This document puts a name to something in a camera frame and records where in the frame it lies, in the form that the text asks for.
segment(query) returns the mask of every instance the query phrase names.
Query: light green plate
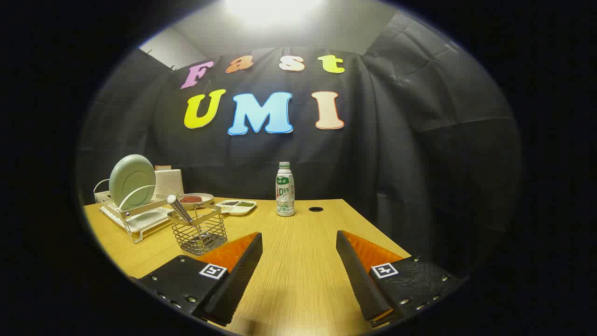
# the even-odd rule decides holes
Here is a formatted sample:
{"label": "light green plate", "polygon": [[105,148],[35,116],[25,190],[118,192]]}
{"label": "light green plate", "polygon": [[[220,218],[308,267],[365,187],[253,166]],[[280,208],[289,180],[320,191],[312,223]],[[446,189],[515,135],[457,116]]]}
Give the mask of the light green plate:
{"label": "light green plate", "polygon": [[[155,171],[149,160],[132,154],[118,161],[110,174],[110,197],[119,206],[132,191],[145,185],[155,185]],[[121,210],[142,206],[151,201],[155,187],[141,189],[131,195]]]}

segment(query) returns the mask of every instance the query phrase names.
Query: food in bowl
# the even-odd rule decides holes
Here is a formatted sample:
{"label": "food in bowl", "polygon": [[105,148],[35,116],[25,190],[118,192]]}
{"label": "food in bowl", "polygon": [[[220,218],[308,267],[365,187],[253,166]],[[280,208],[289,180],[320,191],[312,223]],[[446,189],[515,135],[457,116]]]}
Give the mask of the food in bowl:
{"label": "food in bowl", "polygon": [[184,196],[180,202],[181,203],[197,203],[197,202],[201,202],[201,197],[200,196]]}

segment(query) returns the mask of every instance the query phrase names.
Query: letter a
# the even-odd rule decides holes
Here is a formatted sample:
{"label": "letter a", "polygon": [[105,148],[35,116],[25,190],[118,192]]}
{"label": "letter a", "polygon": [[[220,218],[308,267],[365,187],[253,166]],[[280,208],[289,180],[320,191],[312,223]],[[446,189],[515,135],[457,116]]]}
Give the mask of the letter a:
{"label": "letter a", "polygon": [[230,62],[230,66],[226,69],[226,73],[231,74],[232,72],[244,70],[251,65],[253,65],[253,56],[242,56]]}

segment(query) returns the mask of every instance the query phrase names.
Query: pink letter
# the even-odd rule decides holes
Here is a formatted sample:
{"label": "pink letter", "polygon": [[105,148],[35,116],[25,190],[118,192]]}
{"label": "pink letter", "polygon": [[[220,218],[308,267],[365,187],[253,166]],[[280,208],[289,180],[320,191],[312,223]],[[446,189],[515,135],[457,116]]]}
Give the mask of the pink letter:
{"label": "pink letter", "polygon": [[197,84],[197,79],[203,77],[207,71],[207,68],[211,68],[212,66],[214,66],[214,61],[212,60],[207,63],[191,66],[189,68],[189,76],[187,77],[186,82],[184,82],[180,88],[188,88]]}
{"label": "pink letter", "polygon": [[280,69],[286,71],[303,71],[304,70],[304,60],[300,56],[282,56],[280,58]]}

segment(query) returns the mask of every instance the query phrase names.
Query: yellow letter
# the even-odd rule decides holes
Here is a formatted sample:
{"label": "yellow letter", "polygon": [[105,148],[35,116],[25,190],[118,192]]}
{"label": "yellow letter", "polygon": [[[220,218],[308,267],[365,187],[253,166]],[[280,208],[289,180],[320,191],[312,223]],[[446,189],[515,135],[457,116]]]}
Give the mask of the yellow letter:
{"label": "yellow letter", "polygon": [[304,70],[304,60],[302,57],[299,56],[282,56],[280,58],[280,69],[286,71],[303,71]]}
{"label": "yellow letter", "polygon": [[335,130],[344,127],[344,121],[338,118],[337,96],[336,92],[330,91],[319,91],[311,94],[311,97],[317,100],[317,107],[319,108],[319,120],[315,123],[315,127],[322,130]]}
{"label": "yellow letter", "polygon": [[187,103],[187,111],[184,115],[184,125],[190,129],[196,129],[197,127],[203,127],[207,125],[215,116],[218,111],[218,105],[220,104],[220,97],[226,92],[226,90],[219,89],[210,93],[211,101],[210,106],[207,108],[207,113],[203,117],[197,117],[197,110],[199,110],[199,103],[205,98],[204,94],[189,98]]}
{"label": "yellow letter", "polygon": [[253,56],[242,56],[230,62],[230,66],[226,69],[226,73],[231,74],[232,72],[249,68],[251,65],[253,65]]}
{"label": "yellow letter", "polygon": [[331,72],[332,74],[341,74],[344,72],[344,68],[338,68],[337,63],[342,63],[342,59],[337,59],[334,55],[321,56],[317,58],[324,63],[324,70]]}

